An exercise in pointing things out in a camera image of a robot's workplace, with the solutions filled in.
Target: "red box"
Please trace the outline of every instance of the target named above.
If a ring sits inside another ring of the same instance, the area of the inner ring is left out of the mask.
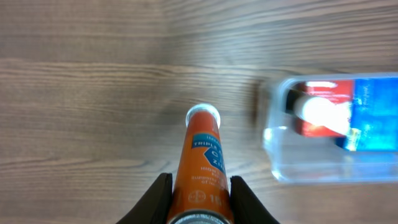
[[[332,80],[305,82],[302,90],[312,96],[320,96],[329,99],[332,103],[341,106],[343,110],[351,111],[353,100],[354,81],[352,80]],[[316,126],[302,119],[297,118],[297,132],[306,137],[342,137],[324,126]]]

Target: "orange cylinder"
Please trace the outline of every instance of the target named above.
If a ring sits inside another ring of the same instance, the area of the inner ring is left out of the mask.
[[[220,143],[220,114],[200,104],[187,113],[187,133],[168,224],[233,224]]]

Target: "wood grain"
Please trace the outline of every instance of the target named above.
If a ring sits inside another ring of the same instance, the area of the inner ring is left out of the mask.
[[[186,111],[222,115],[227,174],[281,223],[397,223],[396,184],[278,184],[257,88],[398,71],[398,3],[0,0],[0,223],[115,223],[175,174]]]

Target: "circular logo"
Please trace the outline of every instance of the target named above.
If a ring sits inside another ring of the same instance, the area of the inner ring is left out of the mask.
[[[204,202],[206,200],[206,194],[201,190],[196,190],[189,194],[188,200],[193,203]]]

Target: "plastic container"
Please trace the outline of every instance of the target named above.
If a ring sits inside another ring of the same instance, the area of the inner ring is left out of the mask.
[[[306,138],[295,132],[295,117],[285,112],[287,92],[298,83],[360,78],[398,78],[398,73],[295,76],[261,86],[258,115],[262,146],[278,181],[293,184],[398,181],[397,152],[349,152],[338,147],[335,138]]]

